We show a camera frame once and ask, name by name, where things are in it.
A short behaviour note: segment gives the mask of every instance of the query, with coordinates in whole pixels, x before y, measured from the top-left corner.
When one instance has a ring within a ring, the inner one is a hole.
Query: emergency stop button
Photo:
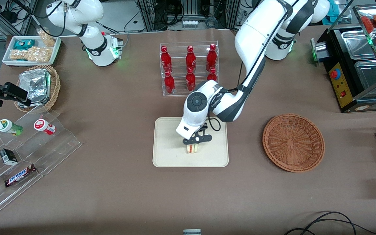
[[[330,73],[330,78],[331,79],[334,79],[334,80],[337,80],[340,78],[340,70],[339,69],[335,69],[333,70],[331,73]]]

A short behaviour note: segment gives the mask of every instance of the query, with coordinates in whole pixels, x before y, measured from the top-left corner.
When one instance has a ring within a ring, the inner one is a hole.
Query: wicker basket
[[[271,119],[264,129],[262,141],[269,158],[291,172],[314,169],[325,152],[319,129],[309,119],[294,113]]]
[[[49,110],[56,102],[57,97],[59,95],[59,90],[60,90],[60,79],[59,76],[56,72],[56,70],[50,66],[50,65],[37,65],[29,68],[29,70],[35,70],[35,69],[46,69],[50,73],[50,100],[45,104],[46,110]],[[17,102],[14,102],[14,105],[17,107],[18,110],[21,110],[23,112],[30,112],[34,107],[29,107],[29,108],[21,108],[18,106]]]

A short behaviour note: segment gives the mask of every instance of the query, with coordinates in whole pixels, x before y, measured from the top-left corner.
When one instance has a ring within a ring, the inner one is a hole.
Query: brown table
[[[78,38],[63,38],[54,110],[84,144],[0,211],[0,235],[180,235],[187,228],[205,235],[283,234],[325,210],[376,232],[376,112],[339,113],[323,66],[311,61],[309,40],[324,28],[306,28],[286,59],[267,61],[243,113],[227,125],[224,168],[156,168],[152,146],[155,120],[182,116],[185,100],[162,96],[158,45],[218,40],[220,81],[232,88],[240,59],[231,31],[134,34],[122,60],[108,67],[88,60]],[[16,81],[24,70],[3,65],[0,83]],[[266,156],[262,131],[282,113],[305,116],[321,130],[326,152],[316,169],[288,173]],[[0,119],[22,115],[11,101],[0,108]],[[335,222],[312,230],[352,234]]]

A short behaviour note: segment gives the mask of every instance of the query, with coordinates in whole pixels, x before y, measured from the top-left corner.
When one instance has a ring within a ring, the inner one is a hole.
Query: red bottle
[[[192,46],[188,46],[187,51],[188,51],[188,53],[187,53],[187,56],[185,58],[187,68],[192,68],[192,70],[195,71],[196,57],[194,55],[194,48]]]
[[[217,81],[217,75],[215,74],[215,68],[210,68],[210,74],[207,76],[207,80],[215,80]]]
[[[192,68],[187,68],[187,76],[185,76],[185,79],[187,80],[187,90],[189,92],[194,91],[195,88],[195,75],[194,70]]]
[[[170,55],[167,52],[166,46],[161,46],[161,62],[164,70],[169,70],[172,72],[172,61]]]
[[[170,75],[169,70],[164,72],[164,86],[166,88],[166,93],[171,95],[175,94],[175,80]]]
[[[207,54],[206,70],[210,71],[211,67],[215,67],[215,61],[217,60],[217,53],[215,52],[215,44],[210,45],[210,51]]]

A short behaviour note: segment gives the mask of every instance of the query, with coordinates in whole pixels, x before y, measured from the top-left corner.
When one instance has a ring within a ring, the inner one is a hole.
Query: metal tray
[[[342,39],[352,59],[367,60],[375,58],[372,48],[368,44],[367,37],[362,30],[343,32]]]
[[[364,89],[376,83],[376,60],[358,61],[355,63],[355,69]],[[376,89],[370,93],[376,95]]]

